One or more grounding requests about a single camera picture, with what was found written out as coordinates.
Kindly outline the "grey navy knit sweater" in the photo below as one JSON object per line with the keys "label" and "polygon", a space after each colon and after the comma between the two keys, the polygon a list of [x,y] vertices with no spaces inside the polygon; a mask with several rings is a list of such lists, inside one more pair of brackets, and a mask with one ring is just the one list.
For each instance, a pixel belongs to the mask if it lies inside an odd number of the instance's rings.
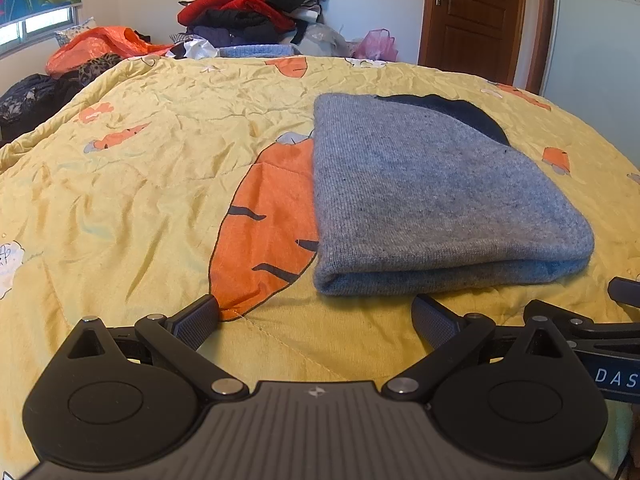
{"label": "grey navy knit sweater", "polygon": [[457,118],[326,93],[313,139],[322,294],[547,284],[593,253],[590,224],[536,162]]}

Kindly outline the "dark patterned clothes heap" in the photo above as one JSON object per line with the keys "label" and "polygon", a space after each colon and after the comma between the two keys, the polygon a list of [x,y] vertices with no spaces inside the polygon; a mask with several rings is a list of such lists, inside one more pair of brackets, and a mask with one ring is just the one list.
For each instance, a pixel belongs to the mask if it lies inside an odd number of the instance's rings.
{"label": "dark patterned clothes heap", "polygon": [[80,90],[120,62],[121,56],[109,53],[93,58],[58,78],[33,74],[14,84],[1,96],[1,145],[46,122]]}

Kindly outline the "yellow carrot print quilt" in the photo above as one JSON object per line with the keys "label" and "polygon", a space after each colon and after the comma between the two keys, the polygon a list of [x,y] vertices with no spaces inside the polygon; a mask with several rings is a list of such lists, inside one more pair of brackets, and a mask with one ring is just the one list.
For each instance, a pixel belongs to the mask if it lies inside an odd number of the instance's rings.
{"label": "yellow carrot print quilt", "polygon": [[326,92],[471,102],[591,224],[584,273],[446,295],[448,308],[516,324],[539,298],[598,322],[638,318],[607,291],[612,278],[639,274],[638,170],[555,102],[406,63],[134,58],[1,151],[2,474],[20,478],[36,463],[23,404],[74,325],[96,315],[126,326],[203,296],[250,165],[271,144],[311,133],[314,99]]}

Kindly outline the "white crumpled garment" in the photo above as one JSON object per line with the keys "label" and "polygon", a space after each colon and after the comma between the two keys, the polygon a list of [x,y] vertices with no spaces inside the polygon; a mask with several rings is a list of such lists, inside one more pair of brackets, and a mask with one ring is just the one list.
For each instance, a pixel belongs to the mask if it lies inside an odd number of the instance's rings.
{"label": "white crumpled garment", "polygon": [[203,58],[218,58],[219,50],[206,39],[193,37],[188,41],[174,44],[166,53],[166,58],[174,60],[202,60]]}

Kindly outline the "light blue folded towel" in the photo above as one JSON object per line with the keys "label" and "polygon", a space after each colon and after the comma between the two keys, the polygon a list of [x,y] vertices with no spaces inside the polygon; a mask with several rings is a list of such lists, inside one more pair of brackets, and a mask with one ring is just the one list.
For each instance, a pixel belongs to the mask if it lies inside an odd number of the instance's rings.
{"label": "light blue folded towel", "polygon": [[288,58],[300,55],[295,44],[244,44],[218,49],[221,58]]}

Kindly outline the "orange plastic bag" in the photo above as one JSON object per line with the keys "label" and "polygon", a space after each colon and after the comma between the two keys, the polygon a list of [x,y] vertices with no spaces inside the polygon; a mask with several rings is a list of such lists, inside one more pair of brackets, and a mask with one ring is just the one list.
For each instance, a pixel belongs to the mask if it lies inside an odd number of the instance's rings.
{"label": "orange plastic bag", "polygon": [[151,44],[129,27],[95,27],[58,48],[47,60],[44,69],[49,76],[58,78],[103,55],[117,54],[121,58],[137,58],[149,54],[162,55],[171,47],[172,44]]}

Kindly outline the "navy garment in pile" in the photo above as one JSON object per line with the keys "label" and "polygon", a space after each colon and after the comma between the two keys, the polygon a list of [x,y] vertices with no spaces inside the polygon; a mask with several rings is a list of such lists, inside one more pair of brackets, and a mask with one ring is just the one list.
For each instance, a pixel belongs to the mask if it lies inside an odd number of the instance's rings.
{"label": "navy garment in pile", "polygon": [[186,30],[216,48],[278,44],[281,37],[276,25],[265,15],[239,10],[207,9]]}

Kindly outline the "pink plastic bag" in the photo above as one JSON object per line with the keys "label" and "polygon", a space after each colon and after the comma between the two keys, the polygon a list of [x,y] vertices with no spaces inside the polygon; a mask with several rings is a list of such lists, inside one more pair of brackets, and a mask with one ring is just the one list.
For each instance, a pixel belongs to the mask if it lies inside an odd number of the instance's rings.
{"label": "pink plastic bag", "polygon": [[396,38],[386,28],[370,30],[352,56],[372,61],[395,62],[398,57]]}

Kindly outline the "blue floral pillow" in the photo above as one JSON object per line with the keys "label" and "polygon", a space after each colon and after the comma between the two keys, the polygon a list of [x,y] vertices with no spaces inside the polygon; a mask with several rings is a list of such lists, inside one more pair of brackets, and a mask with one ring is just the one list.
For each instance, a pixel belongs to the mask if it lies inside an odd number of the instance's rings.
{"label": "blue floral pillow", "polygon": [[66,29],[60,30],[59,32],[54,33],[54,39],[58,43],[60,48],[69,44],[73,39],[75,39],[80,34],[84,32],[88,32],[88,30],[96,28],[96,20],[94,18],[88,18],[84,22],[67,27]]}

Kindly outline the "brown wooden door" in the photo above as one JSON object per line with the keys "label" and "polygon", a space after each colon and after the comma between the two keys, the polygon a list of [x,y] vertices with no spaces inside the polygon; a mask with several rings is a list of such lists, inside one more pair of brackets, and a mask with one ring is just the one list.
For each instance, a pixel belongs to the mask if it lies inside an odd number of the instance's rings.
{"label": "brown wooden door", "polygon": [[425,0],[419,63],[514,81],[526,0]]}

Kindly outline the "grey garment beside pile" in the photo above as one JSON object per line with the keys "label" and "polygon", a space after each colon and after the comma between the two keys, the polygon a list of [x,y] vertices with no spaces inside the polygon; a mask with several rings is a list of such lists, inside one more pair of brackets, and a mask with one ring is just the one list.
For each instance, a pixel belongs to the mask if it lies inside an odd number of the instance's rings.
{"label": "grey garment beside pile", "polygon": [[333,28],[322,23],[308,24],[304,33],[298,30],[284,35],[280,44],[292,44],[294,50],[307,56],[333,56],[350,58],[352,46]]}

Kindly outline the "red garment on pile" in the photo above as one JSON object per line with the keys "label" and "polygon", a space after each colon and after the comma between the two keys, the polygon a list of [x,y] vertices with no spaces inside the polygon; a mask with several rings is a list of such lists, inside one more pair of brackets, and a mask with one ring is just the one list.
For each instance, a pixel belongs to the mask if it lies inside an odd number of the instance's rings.
{"label": "red garment on pile", "polygon": [[205,11],[239,11],[259,14],[273,24],[276,32],[290,32],[295,28],[293,20],[273,9],[267,0],[193,0],[177,15],[180,25],[191,26]]}

